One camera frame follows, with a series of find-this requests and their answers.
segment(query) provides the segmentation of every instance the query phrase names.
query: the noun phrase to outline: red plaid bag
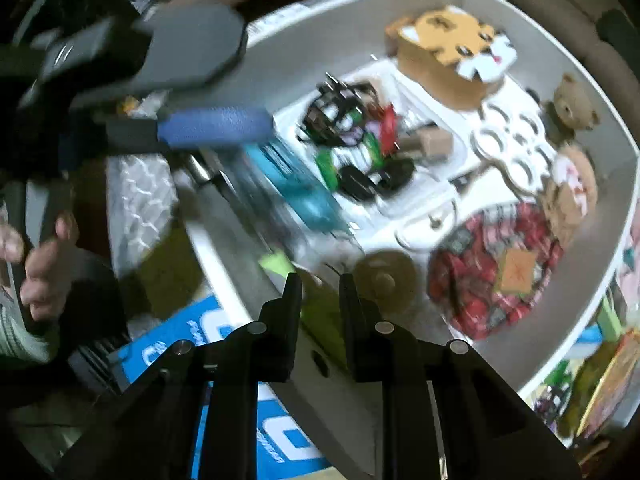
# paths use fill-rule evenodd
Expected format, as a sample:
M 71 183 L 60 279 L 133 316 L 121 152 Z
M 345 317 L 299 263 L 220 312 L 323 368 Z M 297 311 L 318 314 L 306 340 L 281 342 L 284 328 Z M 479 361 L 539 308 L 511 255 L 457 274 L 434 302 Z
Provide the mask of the red plaid bag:
M 524 298 L 494 291 L 498 261 L 509 248 L 538 254 L 532 290 Z M 562 252 L 537 205 L 486 209 L 456 229 L 432 255 L 428 294 L 450 314 L 454 328 L 472 339 L 484 339 L 536 306 Z

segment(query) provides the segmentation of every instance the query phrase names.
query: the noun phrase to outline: green sleeve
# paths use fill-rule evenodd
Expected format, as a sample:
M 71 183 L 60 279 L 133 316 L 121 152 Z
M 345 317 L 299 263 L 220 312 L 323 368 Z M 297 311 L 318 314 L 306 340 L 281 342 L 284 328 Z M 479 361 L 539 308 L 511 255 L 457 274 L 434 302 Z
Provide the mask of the green sleeve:
M 56 356 L 59 346 L 57 323 L 42 336 L 36 336 L 20 327 L 0 306 L 0 368 L 46 364 Z

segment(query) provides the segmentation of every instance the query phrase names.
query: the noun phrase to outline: brown plush toy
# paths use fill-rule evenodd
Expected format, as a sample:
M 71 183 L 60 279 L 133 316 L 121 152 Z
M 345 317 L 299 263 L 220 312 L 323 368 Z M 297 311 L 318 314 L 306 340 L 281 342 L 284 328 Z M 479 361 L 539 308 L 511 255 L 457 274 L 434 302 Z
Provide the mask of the brown plush toy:
M 575 145 L 565 145 L 551 168 L 540 203 L 552 233 L 562 248 L 598 201 L 596 177 L 587 156 Z
M 546 138 L 555 148 L 575 140 L 576 130 L 593 130 L 600 118 L 584 89 L 571 74 L 564 74 L 554 92 L 554 100 L 545 105 L 542 120 Z

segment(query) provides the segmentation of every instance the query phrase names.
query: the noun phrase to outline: blue handle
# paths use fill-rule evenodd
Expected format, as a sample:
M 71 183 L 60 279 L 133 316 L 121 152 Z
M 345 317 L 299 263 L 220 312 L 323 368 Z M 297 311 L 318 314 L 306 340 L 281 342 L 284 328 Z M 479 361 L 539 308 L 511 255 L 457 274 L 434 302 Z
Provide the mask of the blue handle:
M 191 108 L 158 124 L 158 140 L 177 150 L 264 144 L 273 136 L 273 116 L 264 108 Z

